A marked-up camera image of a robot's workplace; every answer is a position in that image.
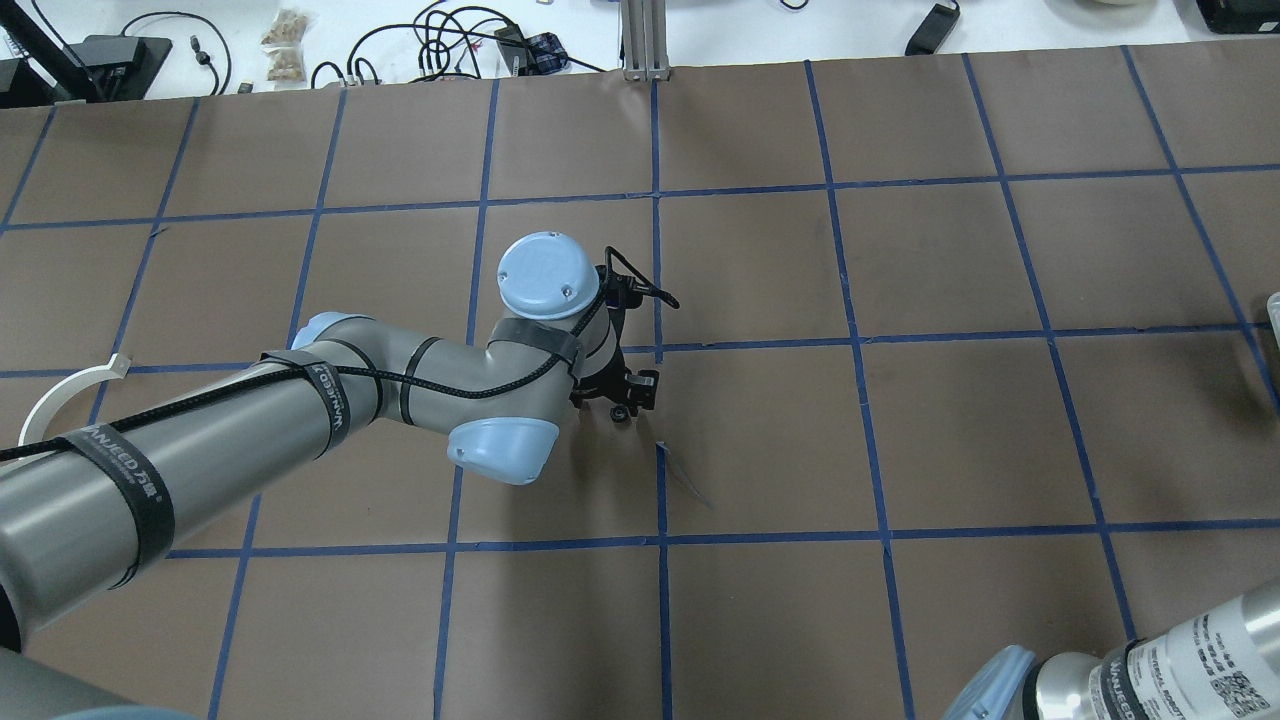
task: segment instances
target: silver robotic arm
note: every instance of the silver robotic arm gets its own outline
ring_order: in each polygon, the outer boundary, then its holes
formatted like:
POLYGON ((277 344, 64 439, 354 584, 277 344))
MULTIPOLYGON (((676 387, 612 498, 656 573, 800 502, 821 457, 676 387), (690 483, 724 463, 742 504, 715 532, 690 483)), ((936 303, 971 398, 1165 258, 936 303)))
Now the silver robotic arm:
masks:
MULTIPOLYGON (((632 374, 618 337, 644 297, 678 302, 639 272, 616 274, 614 259, 635 269, 607 252, 593 266, 550 232, 512 245, 497 277, 507 310, 486 347, 324 313, 293 347, 221 383, 0 452, 51 451, 0 473, 0 647, 20 651, 31 633, 378 418, 448 434, 454 464, 526 484, 550 455, 566 400, 608 397, 617 421, 653 409, 658 374, 632 374)), ((22 691, 15 678, 38 685, 31 666, 0 651, 0 697, 22 691)))

